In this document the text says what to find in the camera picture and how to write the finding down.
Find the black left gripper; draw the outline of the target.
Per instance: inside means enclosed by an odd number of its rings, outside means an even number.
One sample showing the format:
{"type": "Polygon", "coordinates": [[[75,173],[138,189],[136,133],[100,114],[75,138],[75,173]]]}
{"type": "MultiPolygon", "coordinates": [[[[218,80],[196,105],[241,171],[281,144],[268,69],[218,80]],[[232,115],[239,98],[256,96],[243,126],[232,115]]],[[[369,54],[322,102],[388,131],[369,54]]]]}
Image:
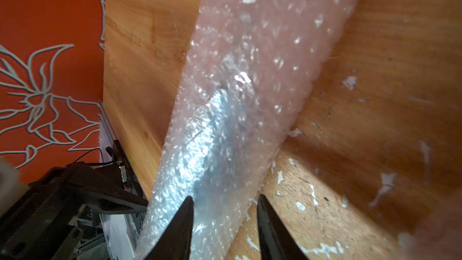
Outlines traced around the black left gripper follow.
{"type": "Polygon", "coordinates": [[[52,168],[1,216],[1,259],[74,260],[83,205],[102,214],[145,213],[148,201],[80,163],[52,168]]]}

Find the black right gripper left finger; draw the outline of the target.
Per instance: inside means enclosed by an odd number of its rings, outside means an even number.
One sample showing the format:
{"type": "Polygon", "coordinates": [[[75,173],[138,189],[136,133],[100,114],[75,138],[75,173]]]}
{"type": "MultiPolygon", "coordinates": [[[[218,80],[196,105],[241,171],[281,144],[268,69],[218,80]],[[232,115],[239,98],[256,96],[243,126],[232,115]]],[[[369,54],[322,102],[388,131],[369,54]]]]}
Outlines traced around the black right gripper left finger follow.
{"type": "Polygon", "coordinates": [[[194,201],[187,196],[145,260],[188,260],[194,224],[194,201]]]}

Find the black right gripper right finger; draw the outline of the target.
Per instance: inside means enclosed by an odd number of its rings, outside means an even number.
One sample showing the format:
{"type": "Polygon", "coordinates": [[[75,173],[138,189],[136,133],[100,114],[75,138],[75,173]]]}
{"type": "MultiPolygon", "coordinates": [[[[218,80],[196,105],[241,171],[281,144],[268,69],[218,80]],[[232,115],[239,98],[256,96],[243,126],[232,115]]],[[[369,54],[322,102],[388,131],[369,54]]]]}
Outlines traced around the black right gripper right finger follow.
{"type": "Polygon", "coordinates": [[[261,260],[308,260],[284,223],[270,204],[260,194],[257,201],[257,229],[261,260]]]}

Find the bubble wrap sheet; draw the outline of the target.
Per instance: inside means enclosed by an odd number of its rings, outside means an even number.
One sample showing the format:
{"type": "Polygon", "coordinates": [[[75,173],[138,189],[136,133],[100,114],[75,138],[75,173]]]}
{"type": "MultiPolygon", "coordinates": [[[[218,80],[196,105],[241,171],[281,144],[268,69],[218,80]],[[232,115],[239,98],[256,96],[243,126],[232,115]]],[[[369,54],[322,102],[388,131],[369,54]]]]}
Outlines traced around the bubble wrap sheet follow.
{"type": "Polygon", "coordinates": [[[413,235],[402,235],[397,260],[460,260],[462,258],[462,190],[417,225],[413,235]]]}

